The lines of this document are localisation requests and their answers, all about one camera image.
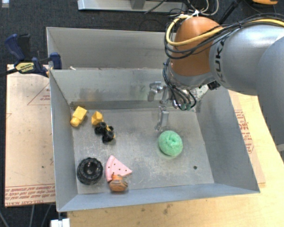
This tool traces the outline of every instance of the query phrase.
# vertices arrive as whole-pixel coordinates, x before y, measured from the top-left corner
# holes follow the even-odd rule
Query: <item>yellow block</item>
[[[97,125],[100,122],[103,122],[103,115],[102,113],[95,111],[95,113],[91,117],[91,124]]]
[[[79,124],[82,123],[84,117],[86,116],[87,110],[78,106],[75,110],[75,112],[72,115],[71,119],[71,125],[73,127],[78,127]]]

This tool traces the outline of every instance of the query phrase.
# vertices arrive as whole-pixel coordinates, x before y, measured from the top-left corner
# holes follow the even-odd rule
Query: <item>cardboard sheet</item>
[[[238,94],[230,92],[258,183],[264,183]],[[49,79],[7,77],[5,206],[55,202]]]

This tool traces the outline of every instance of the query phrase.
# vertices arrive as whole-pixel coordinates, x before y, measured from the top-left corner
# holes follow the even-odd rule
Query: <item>pink toy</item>
[[[105,166],[106,180],[112,180],[112,174],[126,176],[132,173],[132,170],[117,160],[114,156],[110,156]]]

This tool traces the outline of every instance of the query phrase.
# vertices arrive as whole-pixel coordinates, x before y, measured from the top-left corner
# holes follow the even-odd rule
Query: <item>blue clamp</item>
[[[17,61],[14,64],[15,69],[17,69],[22,74],[33,73],[45,77],[48,77],[48,69],[46,69],[40,62],[52,61],[54,69],[62,69],[61,57],[56,52],[51,53],[49,58],[43,59],[41,61],[38,61],[36,57],[33,57],[31,60],[27,60],[27,58],[31,58],[29,57],[29,38],[30,35],[23,35],[22,37],[18,38],[17,34],[13,34],[9,36],[4,42],[8,51],[17,58]]]

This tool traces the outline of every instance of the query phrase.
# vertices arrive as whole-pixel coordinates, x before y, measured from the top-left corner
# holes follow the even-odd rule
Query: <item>green sponge ball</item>
[[[159,136],[159,147],[164,154],[176,157],[182,152],[183,149],[182,139],[174,131],[164,131]]]

